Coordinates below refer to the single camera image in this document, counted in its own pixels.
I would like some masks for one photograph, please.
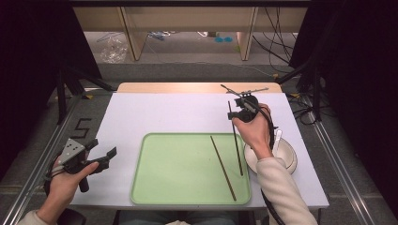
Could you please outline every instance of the white sleeve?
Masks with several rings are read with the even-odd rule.
[[[256,169],[264,194],[285,224],[317,224],[281,158],[263,158],[257,162]],[[277,224],[269,217],[269,224]]]
[[[37,210],[27,213],[25,217],[18,222],[18,225],[48,225],[46,222],[38,217],[36,212]]]

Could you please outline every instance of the chopstick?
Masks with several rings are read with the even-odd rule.
[[[228,183],[229,190],[231,191],[232,198],[234,198],[234,201],[236,202],[237,201],[237,197],[235,196],[234,190],[232,189],[231,182],[229,182],[228,175],[226,174],[225,168],[223,167],[222,159],[220,157],[219,151],[217,150],[216,143],[214,143],[213,137],[211,135],[210,135],[210,139],[213,142],[213,146],[214,146],[214,149],[216,150],[217,157],[219,158],[219,162],[222,165],[222,171],[224,173],[226,182]]]
[[[228,101],[228,107],[229,107],[229,112],[231,112],[231,103],[229,103],[229,101]],[[235,132],[234,123],[232,123],[232,130],[234,130],[235,147],[237,148],[237,161],[239,163],[240,175],[243,176],[242,163],[240,162],[239,148],[237,147],[237,133]]]

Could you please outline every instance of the person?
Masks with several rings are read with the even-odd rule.
[[[260,103],[259,107],[266,116],[270,117],[270,109],[267,104]],[[237,127],[243,141],[248,144],[256,154],[258,158],[256,164],[258,182],[284,224],[317,224],[306,203],[302,200],[299,189],[293,177],[287,171],[284,161],[272,155],[272,151],[269,147],[269,127],[264,115],[258,113],[254,119],[248,123],[244,123],[238,118],[233,118],[232,123]],[[27,213],[18,224],[55,224],[61,213],[71,203],[79,182],[95,171],[97,167],[98,163],[92,163],[76,174],[63,172],[55,176],[51,182],[50,194],[44,204],[39,210]],[[144,213],[140,215],[135,216],[134,213],[131,213],[130,216],[121,216],[122,221],[120,221],[120,224],[145,224]],[[269,224],[276,225],[278,223],[273,217],[269,217]]]

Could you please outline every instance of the tray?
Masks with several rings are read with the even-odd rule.
[[[231,183],[222,171],[213,143]],[[233,133],[149,133],[144,136],[131,189],[136,204],[244,204],[251,198],[243,141]]]

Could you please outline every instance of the gray floor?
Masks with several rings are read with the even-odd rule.
[[[125,43],[123,35],[109,33],[86,33],[93,54],[99,64],[103,80],[118,86],[122,82],[272,82],[274,76],[282,76],[283,73],[275,70],[291,70],[286,63],[265,52],[257,43],[251,47],[251,55],[248,61],[241,61],[237,47],[237,38],[232,33],[220,33],[221,38],[230,37],[232,42],[216,42],[214,37],[202,37],[198,33],[174,33],[164,37],[164,40],[148,38],[143,55],[139,61],[131,61],[130,53],[127,52],[126,59],[122,64],[105,64],[100,56],[107,47],[109,35],[118,38],[122,44]],[[269,47],[270,42],[262,33],[255,34],[257,39]],[[292,34],[283,34],[286,45],[293,47],[295,39]],[[273,44],[272,50],[280,57],[286,55],[280,46]],[[296,93],[295,84],[298,78],[291,79],[283,84],[285,93]],[[84,87],[96,87],[83,81]],[[105,114],[106,107],[111,98],[111,93],[93,91],[90,97],[80,99],[74,110],[73,116],[57,145],[58,148],[66,142],[67,137],[72,135],[82,136],[82,130],[75,130],[75,126],[82,118],[90,121],[83,123],[90,129],[87,136],[80,139],[84,141],[95,138],[100,127],[100,122]],[[305,108],[298,98],[291,99],[291,108],[295,112]],[[12,205],[21,187],[28,179],[32,168],[35,167],[40,154],[46,148],[48,141],[56,128],[57,122],[56,94],[49,99],[48,109],[42,115],[36,132],[33,133],[29,144],[14,160],[7,175],[0,183],[0,218],[3,220],[7,210]],[[332,163],[326,153],[325,146],[318,138],[314,125],[304,125],[310,122],[307,115],[301,117],[303,122],[297,120],[303,140],[308,148],[314,168],[318,174],[325,193],[329,197],[330,207],[321,211],[314,210],[316,218],[320,218],[320,224],[361,224],[355,212],[352,202],[349,201],[344,191],[339,176],[334,171]],[[339,154],[342,162],[352,179],[355,188],[364,200],[374,224],[398,224],[392,212],[386,205],[384,199],[378,192],[372,179],[363,168],[360,159],[354,156],[354,151],[349,140],[344,134],[338,119],[331,109],[322,110],[322,124],[325,127],[332,143]],[[45,194],[39,188],[27,205],[24,212],[36,209],[44,201]],[[115,210],[76,208],[86,215],[86,224],[112,224]],[[266,215],[264,211],[254,212],[256,224]]]

